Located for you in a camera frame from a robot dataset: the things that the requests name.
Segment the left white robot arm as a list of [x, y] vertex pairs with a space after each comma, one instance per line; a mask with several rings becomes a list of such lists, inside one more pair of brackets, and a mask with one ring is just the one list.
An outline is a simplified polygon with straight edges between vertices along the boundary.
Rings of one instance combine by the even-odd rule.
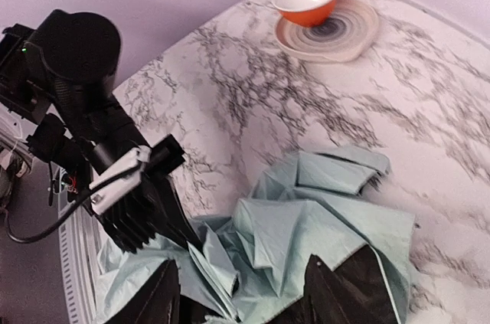
[[121, 37], [92, 12], [52, 11], [1, 40], [1, 102], [32, 122], [29, 152], [64, 169], [71, 211], [84, 208], [126, 252], [156, 235], [201, 247], [171, 177], [184, 163], [174, 136], [149, 144], [113, 95]]

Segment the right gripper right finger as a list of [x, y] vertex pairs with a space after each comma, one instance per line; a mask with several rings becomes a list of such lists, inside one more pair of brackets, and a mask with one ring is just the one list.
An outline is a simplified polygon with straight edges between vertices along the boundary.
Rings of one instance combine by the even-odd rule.
[[284, 323], [397, 323], [377, 258], [364, 246], [335, 270], [312, 255], [303, 297], [283, 311]]

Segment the mint green folding umbrella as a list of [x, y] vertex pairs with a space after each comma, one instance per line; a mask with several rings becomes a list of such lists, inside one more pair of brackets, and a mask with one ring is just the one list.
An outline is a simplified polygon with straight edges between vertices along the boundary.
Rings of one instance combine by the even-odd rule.
[[413, 215], [371, 204], [361, 189], [389, 158], [357, 146], [298, 151], [264, 170], [231, 216], [199, 216], [202, 250], [158, 236], [137, 254], [107, 241], [98, 255], [96, 322], [107, 323], [157, 267], [174, 260], [181, 294], [210, 323], [265, 323], [299, 300], [312, 255], [335, 270], [369, 246], [397, 314], [407, 319]]

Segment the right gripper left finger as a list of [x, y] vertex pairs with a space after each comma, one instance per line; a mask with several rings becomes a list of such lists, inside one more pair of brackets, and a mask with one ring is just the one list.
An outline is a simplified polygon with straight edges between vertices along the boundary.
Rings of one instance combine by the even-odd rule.
[[139, 291], [107, 323], [179, 323], [180, 284], [174, 260], [160, 264]]

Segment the grey ringed plate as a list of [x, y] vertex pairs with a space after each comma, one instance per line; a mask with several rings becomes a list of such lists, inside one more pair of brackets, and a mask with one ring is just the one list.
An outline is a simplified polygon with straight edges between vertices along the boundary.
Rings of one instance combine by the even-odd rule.
[[275, 27], [279, 47], [290, 56], [314, 63], [344, 63], [357, 59], [374, 42], [378, 13], [360, 0], [338, 0], [332, 15], [313, 28], [280, 18]]

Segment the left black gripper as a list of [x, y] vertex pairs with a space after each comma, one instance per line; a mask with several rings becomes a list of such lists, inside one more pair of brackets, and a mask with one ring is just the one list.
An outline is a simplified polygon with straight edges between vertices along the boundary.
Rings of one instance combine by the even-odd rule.
[[184, 150], [168, 135], [155, 147], [139, 186], [96, 219], [116, 245], [136, 253], [158, 234], [188, 249], [202, 242], [185, 216], [171, 173], [184, 163]]

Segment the front aluminium rail base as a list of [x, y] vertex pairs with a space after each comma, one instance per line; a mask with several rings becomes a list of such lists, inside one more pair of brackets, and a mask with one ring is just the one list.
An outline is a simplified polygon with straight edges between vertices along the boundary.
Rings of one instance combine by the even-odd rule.
[[101, 246], [98, 224], [83, 208], [77, 209], [58, 230], [64, 295], [70, 323], [95, 323], [97, 252]]

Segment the orange white bowl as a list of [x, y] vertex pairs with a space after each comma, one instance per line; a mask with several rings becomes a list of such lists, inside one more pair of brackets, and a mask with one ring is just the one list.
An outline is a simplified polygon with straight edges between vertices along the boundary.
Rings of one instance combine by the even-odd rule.
[[289, 22], [304, 28], [324, 23], [337, 0], [272, 0], [274, 8]]

